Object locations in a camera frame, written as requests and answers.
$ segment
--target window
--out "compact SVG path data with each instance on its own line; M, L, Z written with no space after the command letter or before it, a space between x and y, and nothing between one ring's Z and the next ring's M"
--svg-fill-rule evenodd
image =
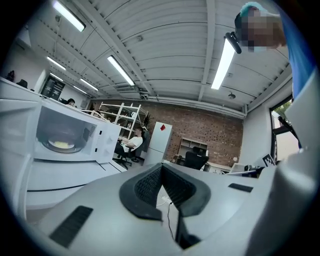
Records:
M281 161L299 151L299 141L285 111L293 102L290 96L270 109L272 123L271 156L274 161Z

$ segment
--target fluorescent light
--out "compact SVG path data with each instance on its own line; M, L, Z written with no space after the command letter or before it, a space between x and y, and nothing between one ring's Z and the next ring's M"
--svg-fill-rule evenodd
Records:
M80 80L82 82L84 82L85 84L87 84L88 86L92 87L93 89L95 89L96 91L99 91L96 87L94 87L93 85L91 85L90 83L88 83L86 80L83 80L82 78L80 78Z
M53 60L52 58L50 57L46 57L49 61L51 61L53 64L56 64L59 68L63 69L63 70L66 70L66 68L62 65L60 65L58 62L56 62L55 60Z
M135 83L132 81L132 79L127 75L127 73L124 71L124 69L118 64L118 62L115 60L115 58L111 55L108 57L108 61L118 70L118 72L123 76L123 78L129 83L129 85L134 86Z
M85 29L85 25L79 21L79 19L71 13L67 8L65 8L61 3L55 1L53 3L53 8L61 13L72 25L74 25L80 32Z
M53 74L53 73L50 73L50 76L55 77L56 79L60 80L61 82L63 82L63 81L64 81L64 80L63 80L63 79L61 79L59 76L56 76L56 75L55 75L55 74Z
M218 70L216 71L216 74L211 86L212 89L218 90L220 88L222 82L226 77L232 58L234 57L234 54L235 54L235 49L232 47L228 39L225 39L219 67L218 67Z
M82 92L82 93L84 93L84 94L87 94L84 90L81 90L81 89L79 89L78 87L76 87L76 86L73 86L74 88L76 88L77 90L79 90L80 92Z

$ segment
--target black cable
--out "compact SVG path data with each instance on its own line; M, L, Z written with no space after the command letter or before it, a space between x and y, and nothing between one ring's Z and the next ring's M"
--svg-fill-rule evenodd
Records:
M171 230L171 227L170 227L170 219L169 219L169 212L170 212L170 205L171 204L172 204L172 202L169 203L169 206L168 206L168 225L169 225L169 229L170 229L170 233L171 233L172 239L175 240L174 239L174 235L172 234L172 230Z

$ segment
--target white appliance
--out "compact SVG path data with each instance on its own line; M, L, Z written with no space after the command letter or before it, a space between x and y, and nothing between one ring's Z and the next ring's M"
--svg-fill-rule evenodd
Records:
M162 162L168 150L173 127L170 124L156 122L143 166Z
M13 212L43 215L96 179L125 171L113 160L121 128L0 78L0 170Z

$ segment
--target black chair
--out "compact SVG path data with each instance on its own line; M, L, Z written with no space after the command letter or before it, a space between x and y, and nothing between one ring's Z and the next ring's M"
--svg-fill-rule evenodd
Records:
M208 162L209 157L205 155L199 155L196 152L188 151L185 153L184 166L192 169L200 170L202 166Z
M128 161L127 158L133 158L135 156L135 150L131 151L133 148L126 145L129 148L128 152L115 152L118 154L118 158L112 158L113 161L119 165L123 165L124 168L128 170L128 166L132 166L132 162Z

